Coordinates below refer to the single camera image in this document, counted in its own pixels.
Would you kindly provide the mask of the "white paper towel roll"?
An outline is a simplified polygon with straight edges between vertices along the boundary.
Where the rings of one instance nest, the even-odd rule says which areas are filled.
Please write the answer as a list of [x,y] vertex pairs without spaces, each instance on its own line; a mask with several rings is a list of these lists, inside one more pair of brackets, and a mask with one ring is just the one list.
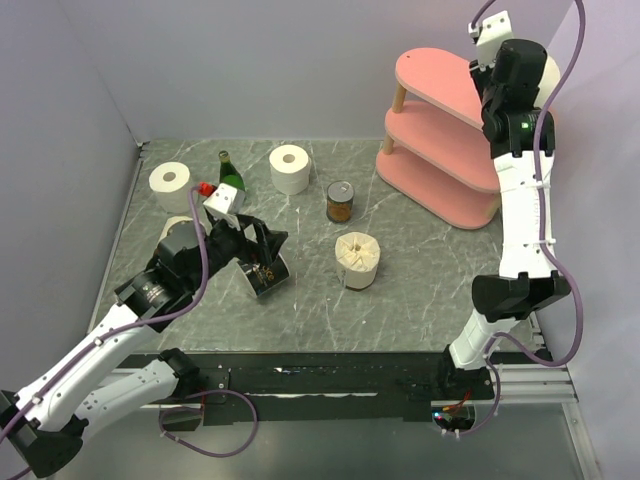
[[149,187],[168,213],[181,214],[189,210],[188,195],[192,186],[190,170],[181,162],[162,163],[149,175]]
[[555,60],[547,55],[543,75],[538,84],[538,94],[534,107],[541,109],[561,79],[560,69]]
[[269,155],[271,180],[281,193],[292,196],[309,185],[311,160],[308,153],[296,145],[281,145]]

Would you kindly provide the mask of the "cream paper roll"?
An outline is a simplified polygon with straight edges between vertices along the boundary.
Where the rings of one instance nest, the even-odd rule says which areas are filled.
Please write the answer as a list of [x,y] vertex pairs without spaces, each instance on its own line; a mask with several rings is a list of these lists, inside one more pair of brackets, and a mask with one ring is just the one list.
[[345,288],[360,291],[374,282],[381,257],[374,237],[362,232],[341,235],[334,253],[337,277]]

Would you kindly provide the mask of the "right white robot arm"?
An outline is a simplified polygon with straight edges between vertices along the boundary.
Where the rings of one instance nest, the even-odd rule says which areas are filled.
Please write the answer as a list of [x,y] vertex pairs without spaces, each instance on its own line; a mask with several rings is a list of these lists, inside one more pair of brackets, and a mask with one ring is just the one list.
[[484,383],[485,361],[497,334],[571,292],[549,258],[555,122],[537,104],[547,59],[542,45],[508,39],[493,66],[470,65],[481,100],[482,132],[499,180],[503,247],[498,272],[474,278],[470,318],[439,362],[437,386],[448,398]]

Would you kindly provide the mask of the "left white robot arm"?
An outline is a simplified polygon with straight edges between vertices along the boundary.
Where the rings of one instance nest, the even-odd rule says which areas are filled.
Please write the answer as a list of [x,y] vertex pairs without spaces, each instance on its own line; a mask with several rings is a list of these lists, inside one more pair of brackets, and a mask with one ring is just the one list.
[[252,216],[238,225],[212,219],[173,226],[146,268],[118,287],[107,315],[48,372],[17,392],[1,393],[1,437],[38,478],[64,468],[99,430],[147,403],[190,400],[199,369],[177,348],[165,350],[134,374],[101,381],[140,344],[162,333],[202,298],[208,280],[238,260],[274,263],[288,234]]

